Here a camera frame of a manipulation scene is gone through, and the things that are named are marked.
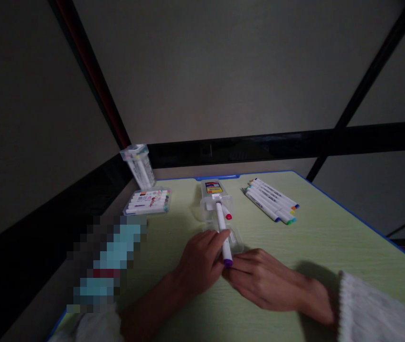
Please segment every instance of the finger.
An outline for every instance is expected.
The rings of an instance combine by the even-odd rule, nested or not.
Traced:
[[[223,245],[223,242],[225,242],[226,239],[229,237],[229,234],[231,234],[231,231],[229,229],[224,229],[221,233],[216,234],[212,238],[207,250],[207,253],[211,258],[215,258],[221,246]]]
[[[193,243],[198,243],[205,236],[207,236],[211,231],[212,230],[206,230],[206,231],[203,231],[203,232],[199,232],[195,236],[193,236],[190,241],[193,242]]]
[[[226,278],[234,288],[241,286],[250,292],[257,292],[256,286],[254,285],[253,276],[249,273],[229,268],[223,271],[223,277]]]
[[[232,262],[232,268],[251,274],[254,272],[254,269],[257,266],[257,263],[254,263],[252,260],[243,259],[237,256],[232,258]]]
[[[262,299],[261,297],[258,297],[255,295],[253,292],[247,290],[246,288],[237,285],[235,289],[246,299],[248,299],[250,302],[256,304],[259,306],[261,309],[269,310],[269,303],[265,300]]]
[[[212,229],[207,230],[206,232],[207,232],[207,234],[205,234],[205,235],[201,238],[201,240],[198,241],[198,243],[203,244],[203,245],[208,245],[209,242],[211,241],[211,239],[212,239],[216,234],[218,234],[218,232],[217,232],[216,230],[212,230]]]
[[[242,253],[242,254],[237,254],[236,255],[239,258],[242,259],[248,259],[248,260],[257,260],[257,261],[268,261],[269,266],[273,267],[278,267],[278,268],[287,268],[285,265],[283,265],[280,261],[275,259],[272,255],[264,251],[263,249],[256,248],[256,249],[251,249],[248,252]]]
[[[210,278],[213,282],[215,282],[218,278],[220,278],[223,269],[225,268],[225,264],[223,263],[223,258],[218,258],[216,262],[212,266],[212,270],[210,271]]]

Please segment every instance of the white marker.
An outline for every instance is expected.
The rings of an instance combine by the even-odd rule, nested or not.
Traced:
[[[291,209],[295,209],[295,202],[293,202],[292,200],[288,199],[288,198],[284,198],[280,195],[278,195],[278,193],[276,193],[275,191],[271,190],[271,188],[265,186],[264,184],[259,183],[258,181],[252,181],[250,182],[250,185],[260,189],[263,192],[266,192],[269,196],[274,197],[275,199],[281,201],[282,203],[284,203],[286,206],[289,206]]]
[[[141,159],[136,160],[137,165],[139,166],[139,171],[141,172],[141,179],[144,183],[146,189],[151,188],[149,176],[147,175],[147,171],[145,170],[144,162]]]
[[[164,207],[166,205],[167,201],[165,199],[156,201],[151,203],[151,201],[147,202],[133,202],[128,204],[128,209],[133,209],[133,208],[155,208],[157,206]]]
[[[220,228],[220,233],[226,229],[225,218],[223,215],[223,208],[221,206],[221,202],[217,202],[217,216],[218,216],[218,227]],[[223,246],[221,247],[223,252],[223,262],[225,263],[225,267],[229,268],[232,266],[232,254],[231,254],[231,247],[229,245],[229,238],[227,238],[223,242]]]
[[[271,210],[275,215],[277,215],[285,224],[288,224],[288,222],[293,221],[294,219],[293,215],[291,215],[289,212],[286,212],[286,209],[284,208],[278,208],[274,206],[273,202],[270,202],[270,200],[262,193],[260,193],[258,190],[253,188],[248,188],[246,190],[248,192],[252,192],[256,196],[256,199],[259,200],[259,202],[263,206],[268,207],[269,210]]]
[[[139,174],[133,161],[131,159],[127,159],[127,163],[128,163],[128,166],[130,167],[132,174],[134,175],[134,179],[136,179],[137,185],[139,186],[139,188],[143,189],[144,184],[141,181],[141,175]]]
[[[281,192],[279,192],[277,189],[272,188],[269,184],[264,183],[262,180],[260,180],[259,178],[256,178],[254,181],[258,182],[260,185],[262,185],[263,187],[267,188],[268,190],[270,190],[271,192],[275,193],[276,195],[282,197],[284,200],[289,201],[290,203],[292,203],[293,207],[298,208],[299,205],[297,204],[297,202],[293,201],[292,199],[290,199],[289,197],[286,197],[285,195],[283,195]]]
[[[158,214],[162,212],[167,212],[167,208],[165,207],[135,208],[135,209],[127,209],[124,211],[126,215],[147,215],[147,214]]]
[[[232,219],[231,213],[224,204],[221,205],[221,209],[223,209],[223,215],[225,216],[226,219]]]
[[[131,199],[136,200],[136,199],[138,199],[139,197],[142,197],[142,196],[146,196],[146,197],[149,197],[149,196],[152,196],[152,197],[166,197],[168,192],[170,192],[170,191],[168,191],[168,190],[163,190],[163,191],[161,191],[161,190],[152,190],[152,191],[137,192],[137,193],[135,193],[133,195],[133,197],[131,197]]]
[[[256,184],[252,184],[250,186],[252,189],[258,190],[260,193],[262,193],[264,196],[266,196],[271,202],[274,203],[274,206],[276,206],[278,209],[288,209],[288,211],[291,211],[291,205],[284,201],[281,197],[276,198],[273,194],[269,193],[265,188],[259,188]]]
[[[256,204],[256,206],[261,209],[268,217],[270,217],[274,222],[280,221],[280,218],[278,215],[276,215],[273,211],[271,211],[269,208],[263,206],[261,203],[258,202],[258,200],[250,193],[250,191],[246,191],[245,189],[242,189],[242,192],[247,196],[251,202]]]

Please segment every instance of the white fuzzy sleeve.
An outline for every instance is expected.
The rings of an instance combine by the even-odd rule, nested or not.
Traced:
[[[405,306],[341,272],[339,342],[405,342]]]

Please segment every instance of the green table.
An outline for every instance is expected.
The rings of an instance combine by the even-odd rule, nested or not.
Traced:
[[[297,201],[297,222],[274,223],[241,191],[258,177]],[[262,248],[285,265],[335,283],[340,270],[363,278],[405,304],[405,253],[293,171],[221,180],[234,198],[232,222],[244,245]],[[120,308],[152,288],[178,263],[186,242],[202,230],[195,179],[161,180],[172,190],[170,211],[150,215],[146,241],[122,283]],[[330,334],[297,313],[265,311],[220,278],[172,317],[158,341],[327,341]]]

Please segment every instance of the wall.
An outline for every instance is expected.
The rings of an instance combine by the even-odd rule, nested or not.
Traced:
[[[349,126],[403,121],[405,36]],[[314,184],[383,234],[405,224],[405,151],[329,157]]]
[[[335,126],[401,1],[74,1],[133,143]]]
[[[118,152],[47,1],[0,5],[0,233]]]

